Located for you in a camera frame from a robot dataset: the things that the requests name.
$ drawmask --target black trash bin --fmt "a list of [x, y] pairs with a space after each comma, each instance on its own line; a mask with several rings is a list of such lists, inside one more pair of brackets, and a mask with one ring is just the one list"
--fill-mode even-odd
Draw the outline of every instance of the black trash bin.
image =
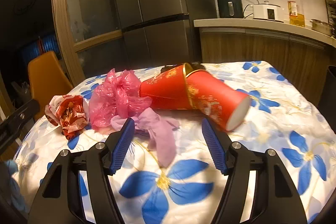
[[336, 133], [336, 67], [329, 66], [318, 110]]

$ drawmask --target blue curtain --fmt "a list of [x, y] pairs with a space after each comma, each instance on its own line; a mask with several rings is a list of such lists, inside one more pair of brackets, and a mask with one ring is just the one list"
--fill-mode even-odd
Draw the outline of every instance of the blue curtain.
[[[58, 59], [61, 58], [61, 52], [58, 48], [56, 35], [55, 33], [52, 33], [50, 35], [46, 35], [45, 37], [42, 37], [42, 47], [44, 52], [54, 51]], [[27, 46], [24, 46], [20, 49], [22, 59], [28, 67], [28, 63], [32, 61], [34, 58], [40, 56], [42, 52], [39, 50], [38, 41], [34, 41], [30, 43]]]
[[54, 51], [57, 57], [61, 54], [58, 48], [56, 35], [54, 33], [42, 38], [42, 46], [44, 52]]

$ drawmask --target metal pot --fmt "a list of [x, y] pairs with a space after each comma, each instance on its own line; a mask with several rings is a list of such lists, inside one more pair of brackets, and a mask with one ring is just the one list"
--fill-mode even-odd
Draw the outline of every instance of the metal pot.
[[324, 33], [330, 37], [333, 35], [334, 28], [331, 24], [317, 19], [312, 19], [310, 22], [312, 23], [312, 30]]

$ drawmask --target plastic bag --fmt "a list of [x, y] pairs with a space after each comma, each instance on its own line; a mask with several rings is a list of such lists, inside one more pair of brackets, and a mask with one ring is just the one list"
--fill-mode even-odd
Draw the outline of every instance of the plastic bag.
[[[132, 117], [137, 133], [145, 136], [148, 132], [150, 141], [147, 148], [157, 151], [159, 165], [167, 168], [176, 156], [176, 144], [173, 130], [180, 126], [178, 120], [164, 118], [155, 113], [150, 107], [145, 109], [138, 117]], [[111, 125], [115, 130], [121, 130], [126, 119], [114, 116]]]
[[115, 115], [121, 118], [137, 116], [150, 107], [150, 97], [139, 97], [140, 85], [133, 70], [124, 70], [119, 76], [111, 70], [105, 81], [92, 92], [89, 102], [92, 127], [107, 127]]
[[80, 95], [55, 95], [44, 112], [49, 122], [61, 125], [67, 140], [76, 137], [89, 123], [88, 105]]

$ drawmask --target white countertop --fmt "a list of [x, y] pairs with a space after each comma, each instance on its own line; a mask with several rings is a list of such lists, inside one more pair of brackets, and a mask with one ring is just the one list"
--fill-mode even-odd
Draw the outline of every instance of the white countertop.
[[243, 18], [214, 18], [214, 19], [198, 19], [194, 20], [195, 27], [230, 27], [230, 28], [251, 28], [264, 29], [277, 32], [285, 32], [295, 34], [302, 37], [314, 39], [333, 47], [336, 47], [336, 39], [329, 37], [323, 33], [313, 31], [304, 27], [290, 25], [282, 22], [259, 20], [259, 19], [243, 19]]

